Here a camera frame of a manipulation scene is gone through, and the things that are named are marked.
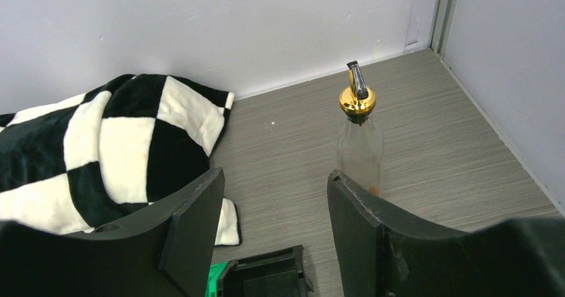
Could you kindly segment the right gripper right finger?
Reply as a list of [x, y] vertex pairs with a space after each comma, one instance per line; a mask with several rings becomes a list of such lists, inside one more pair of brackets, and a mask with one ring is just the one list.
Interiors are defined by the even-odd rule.
[[345, 296], [563, 296], [564, 220], [512, 218], [474, 232], [425, 220], [339, 170], [327, 181]]

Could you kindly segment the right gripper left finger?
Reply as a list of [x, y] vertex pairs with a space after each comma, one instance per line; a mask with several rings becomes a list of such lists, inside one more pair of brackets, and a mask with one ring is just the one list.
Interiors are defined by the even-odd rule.
[[203, 296], [225, 176], [177, 192], [91, 233], [1, 223], [2, 296]]

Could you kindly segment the brown sauce glass bottle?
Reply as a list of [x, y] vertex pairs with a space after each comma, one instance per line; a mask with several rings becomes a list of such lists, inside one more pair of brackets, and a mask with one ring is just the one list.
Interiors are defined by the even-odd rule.
[[366, 85], [357, 61], [347, 64], [350, 85], [339, 95], [346, 123], [338, 138], [338, 168], [368, 192], [380, 196], [383, 181], [384, 133], [371, 114], [377, 94]]

